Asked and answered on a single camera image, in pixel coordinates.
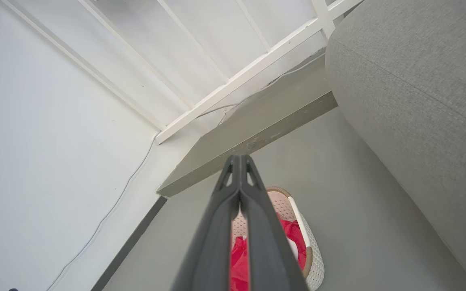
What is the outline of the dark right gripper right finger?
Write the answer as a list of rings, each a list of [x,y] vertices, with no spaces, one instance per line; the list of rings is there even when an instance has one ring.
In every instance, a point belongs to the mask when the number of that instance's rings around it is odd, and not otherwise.
[[[240,156],[241,211],[248,223],[251,291],[307,291],[299,263],[253,159]]]

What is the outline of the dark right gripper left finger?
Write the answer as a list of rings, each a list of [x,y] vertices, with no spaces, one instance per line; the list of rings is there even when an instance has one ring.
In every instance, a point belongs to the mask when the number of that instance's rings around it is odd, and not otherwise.
[[[230,156],[212,192],[172,291],[231,289],[231,227],[239,212],[240,157]]]

